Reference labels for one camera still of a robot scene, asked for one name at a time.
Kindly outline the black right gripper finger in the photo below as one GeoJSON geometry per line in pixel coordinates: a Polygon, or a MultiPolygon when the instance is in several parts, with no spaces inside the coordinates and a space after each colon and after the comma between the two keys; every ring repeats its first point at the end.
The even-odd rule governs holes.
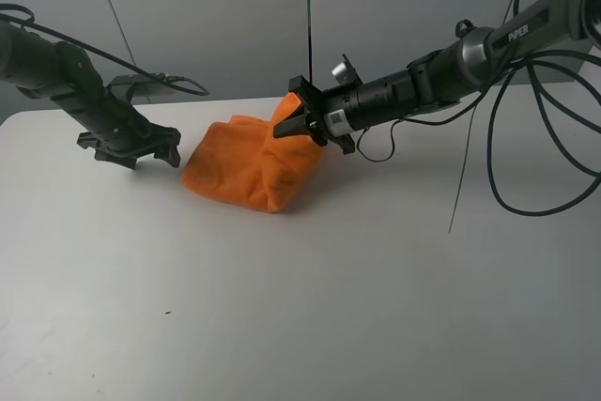
{"type": "Polygon", "coordinates": [[[306,106],[301,103],[290,115],[273,127],[273,137],[281,139],[292,136],[309,136],[307,113],[306,106]]]}

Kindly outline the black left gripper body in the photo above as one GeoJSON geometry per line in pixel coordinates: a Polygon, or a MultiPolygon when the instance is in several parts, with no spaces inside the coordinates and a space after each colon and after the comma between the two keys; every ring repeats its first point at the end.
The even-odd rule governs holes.
{"type": "Polygon", "coordinates": [[[77,108],[77,122],[86,132],[77,145],[94,149],[100,161],[134,169],[137,159],[155,151],[162,126],[148,121],[131,105],[94,104],[77,108]]]}

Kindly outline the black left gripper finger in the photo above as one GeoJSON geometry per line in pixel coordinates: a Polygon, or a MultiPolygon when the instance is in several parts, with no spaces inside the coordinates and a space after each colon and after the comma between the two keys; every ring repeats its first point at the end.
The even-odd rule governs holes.
{"type": "Polygon", "coordinates": [[[153,157],[156,160],[161,160],[166,162],[173,168],[179,168],[180,165],[180,155],[177,149],[177,146],[173,145],[165,145],[158,147],[154,153],[153,157]]]}
{"type": "Polygon", "coordinates": [[[153,146],[178,146],[181,134],[175,128],[152,126],[150,139],[153,146]]]}

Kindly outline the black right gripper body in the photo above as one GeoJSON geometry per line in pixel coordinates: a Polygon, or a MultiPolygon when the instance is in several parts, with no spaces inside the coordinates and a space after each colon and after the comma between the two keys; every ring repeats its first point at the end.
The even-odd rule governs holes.
{"type": "Polygon", "coordinates": [[[289,80],[288,92],[306,106],[309,137],[321,147],[334,143],[346,155],[356,151],[350,134],[359,129],[359,98],[368,86],[338,85],[321,91],[300,75],[289,80]]]}

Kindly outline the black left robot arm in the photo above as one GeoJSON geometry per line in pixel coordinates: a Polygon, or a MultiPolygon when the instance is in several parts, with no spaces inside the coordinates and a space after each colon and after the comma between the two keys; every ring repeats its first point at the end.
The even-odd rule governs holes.
{"type": "Polygon", "coordinates": [[[68,38],[50,42],[31,30],[40,30],[34,13],[23,6],[1,6],[1,80],[29,99],[49,99],[85,128],[77,139],[83,149],[95,150],[95,159],[129,169],[151,155],[177,168],[181,135],[175,128],[150,122],[131,104],[161,85],[163,73],[115,77],[105,84],[82,44],[68,38]]]}

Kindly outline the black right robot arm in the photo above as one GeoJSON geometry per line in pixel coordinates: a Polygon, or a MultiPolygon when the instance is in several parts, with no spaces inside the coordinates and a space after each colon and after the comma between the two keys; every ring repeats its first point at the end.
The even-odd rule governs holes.
{"type": "Polygon", "coordinates": [[[338,85],[321,91],[304,77],[290,80],[300,106],[273,128],[276,138],[308,135],[320,146],[354,152],[351,137],[379,124],[429,114],[495,84],[512,62],[563,39],[600,43],[600,0],[538,0],[497,29],[464,20],[449,47],[365,83],[348,60],[333,71],[338,85]]]}

